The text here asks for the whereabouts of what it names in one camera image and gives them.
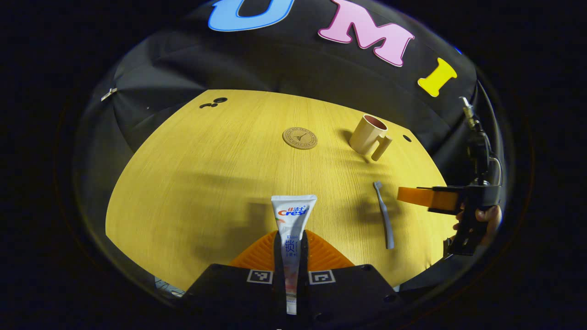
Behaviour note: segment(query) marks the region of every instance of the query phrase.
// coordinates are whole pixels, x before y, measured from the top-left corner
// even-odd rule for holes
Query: toothbrush
[[[387,214],[387,206],[383,203],[381,199],[381,194],[379,193],[379,189],[383,187],[381,181],[377,181],[373,183],[375,190],[377,190],[377,196],[379,197],[379,206],[381,207],[381,213],[383,213],[383,218],[385,219],[385,232],[387,237],[387,249],[391,250],[394,247],[393,244],[393,231],[392,231],[392,223],[389,221],[389,215]]]

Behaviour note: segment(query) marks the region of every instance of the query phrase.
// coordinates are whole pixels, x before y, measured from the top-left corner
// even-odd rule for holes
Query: yellow table surface
[[[200,109],[218,97],[228,100]],[[445,186],[410,130],[383,120],[393,141],[379,161],[350,148],[363,114],[280,93],[208,90],[167,119],[129,161],[110,198],[106,235],[139,266],[188,290],[210,264],[228,264],[277,229],[272,195],[316,194],[306,229],[399,285],[442,257],[456,220],[396,200],[400,186]],[[292,126],[314,132],[318,144],[287,145],[282,133]],[[392,250],[385,249],[378,180]]]

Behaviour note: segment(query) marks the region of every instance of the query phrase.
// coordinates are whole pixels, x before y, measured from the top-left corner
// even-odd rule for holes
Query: coaster
[[[316,146],[316,135],[301,127],[290,127],[284,131],[284,141],[297,149],[311,149]]]

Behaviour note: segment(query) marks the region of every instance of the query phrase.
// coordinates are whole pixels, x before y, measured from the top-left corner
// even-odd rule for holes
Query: letter m
[[[355,27],[357,43],[362,49],[371,47],[374,43],[385,39],[380,47],[373,49],[373,53],[380,59],[395,66],[402,66],[402,56],[407,43],[414,36],[406,29],[393,23],[382,26],[375,25],[367,9],[346,0],[332,0],[338,4],[338,10],[330,26],[318,31],[318,35],[332,41],[351,43],[350,26]]]

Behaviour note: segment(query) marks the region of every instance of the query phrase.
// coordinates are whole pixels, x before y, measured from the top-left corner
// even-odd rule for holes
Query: cup
[[[377,141],[379,146],[371,155],[371,159],[378,161],[392,142],[392,138],[386,136],[386,132],[387,126],[381,120],[371,115],[363,115],[350,137],[350,147],[360,154],[367,154]]]

